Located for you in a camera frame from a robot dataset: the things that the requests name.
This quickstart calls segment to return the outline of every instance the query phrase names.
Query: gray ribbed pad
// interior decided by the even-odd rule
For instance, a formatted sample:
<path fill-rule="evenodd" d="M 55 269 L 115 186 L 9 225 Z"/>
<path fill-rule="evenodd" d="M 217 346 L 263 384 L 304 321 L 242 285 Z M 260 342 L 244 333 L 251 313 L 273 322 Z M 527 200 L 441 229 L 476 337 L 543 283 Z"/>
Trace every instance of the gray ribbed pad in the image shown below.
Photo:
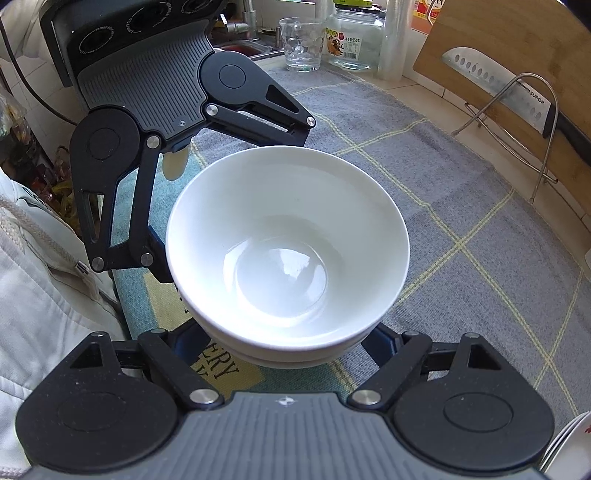
<path fill-rule="evenodd" d="M 26 480 L 82 480 L 37 467 Z M 411 456 L 383 419 L 336 394 L 237 393 L 227 406 L 191 413 L 167 446 L 92 480 L 451 480 Z M 505 480 L 540 480 L 534 471 Z"/>
<path fill-rule="evenodd" d="M 201 122 L 206 95 L 197 71 L 213 52 L 206 26 L 203 20 L 173 28 L 82 70 L 78 82 L 88 107 L 123 107 L 144 131 L 158 131 L 166 139 Z"/>

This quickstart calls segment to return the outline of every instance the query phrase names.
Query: white jacket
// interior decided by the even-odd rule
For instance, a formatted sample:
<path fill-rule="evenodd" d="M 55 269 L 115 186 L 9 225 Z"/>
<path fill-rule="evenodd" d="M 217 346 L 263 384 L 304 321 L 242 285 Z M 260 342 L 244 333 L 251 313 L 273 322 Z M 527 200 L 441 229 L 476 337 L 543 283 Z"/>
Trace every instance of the white jacket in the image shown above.
<path fill-rule="evenodd" d="M 14 429 L 27 395 L 90 332 L 124 339 L 111 278 L 86 265 L 70 227 L 0 170 L 0 478 L 28 468 Z"/>

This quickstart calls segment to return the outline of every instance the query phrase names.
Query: drawstring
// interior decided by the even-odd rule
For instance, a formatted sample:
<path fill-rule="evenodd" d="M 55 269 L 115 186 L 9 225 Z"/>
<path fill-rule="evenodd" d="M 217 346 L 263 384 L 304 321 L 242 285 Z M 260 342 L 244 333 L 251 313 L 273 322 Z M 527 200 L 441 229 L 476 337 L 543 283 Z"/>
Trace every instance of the drawstring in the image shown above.
<path fill-rule="evenodd" d="M 57 243 L 53 238 L 51 238 L 46 231 L 44 231 L 37 225 L 37 223 L 31 220 L 31 218 L 27 215 L 25 210 L 20 208 L 16 203 L 8 200 L 3 195 L 0 195 L 0 207 L 3 207 L 6 210 L 8 210 L 12 215 L 14 215 L 14 217 L 19 221 L 19 223 L 25 230 L 27 230 L 34 237 L 37 237 L 39 240 L 42 240 L 47 245 L 49 245 L 62 259 L 65 260 L 67 264 L 69 264 L 73 271 L 76 273 L 76 275 L 80 277 L 86 284 L 86 286 L 89 288 L 90 295 L 93 300 L 100 299 L 100 293 L 98 286 L 96 285 L 96 281 L 94 279 L 94 273 L 85 263 L 81 262 L 80 260 L 75 258 L 71 253 L 67 252 L 59 243 Z"/>

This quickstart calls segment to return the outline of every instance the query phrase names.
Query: wooden cutting board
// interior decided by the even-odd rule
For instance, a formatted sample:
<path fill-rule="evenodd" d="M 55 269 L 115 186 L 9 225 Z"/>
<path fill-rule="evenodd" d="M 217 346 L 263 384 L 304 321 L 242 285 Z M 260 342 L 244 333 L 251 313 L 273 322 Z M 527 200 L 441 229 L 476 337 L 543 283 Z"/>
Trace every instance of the wooden cutting board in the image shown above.
<path fill-rule="evenodd" d="M 591 138 L 591 33 L 556 0 L 446 0 L 414 70 L 482 108 L 491 96 L 441 61 L 454 47 L 475 48 L 515 74 L 537 73 L 552 85 L 560 110 Z M 551 100 L 547 87 L 526 79 Z M 497 103 L 487 112 L 538 158 L 547 141 Z M 550 171 L 591 215 L 591 167 L 557 133 Z"/>

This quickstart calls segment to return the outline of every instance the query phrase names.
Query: logo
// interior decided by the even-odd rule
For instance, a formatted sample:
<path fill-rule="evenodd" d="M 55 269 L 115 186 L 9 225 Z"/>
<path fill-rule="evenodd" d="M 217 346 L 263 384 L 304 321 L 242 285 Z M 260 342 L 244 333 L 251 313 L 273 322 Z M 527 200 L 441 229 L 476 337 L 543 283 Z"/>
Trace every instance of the logo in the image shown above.
<path fill-rule="evenodd" d="M 279 405 L 283 405 L 284 407 L 291 407 L 296 401 L 291 397 L 283 397 L 277 400 Z"/>
<path fill-rule="evenodd" d="M 536 95 L 534 92 L 532 92 L 531 90 L 530 90 L 530 95 L 531 95 L 533 98 L 535 98 L 536 100 L 538 100 L 538 101 L 539 101 L 539 103 L 541 103 L 542 105 L 544 105 L 544 104 L 545 104 L 545 102 L 544 102 L 544 101 L 543 101 L 543 100 L 542 100 L 542 99 L 541 99 L 541 98 L 540 98 L 538 95 Z"/>

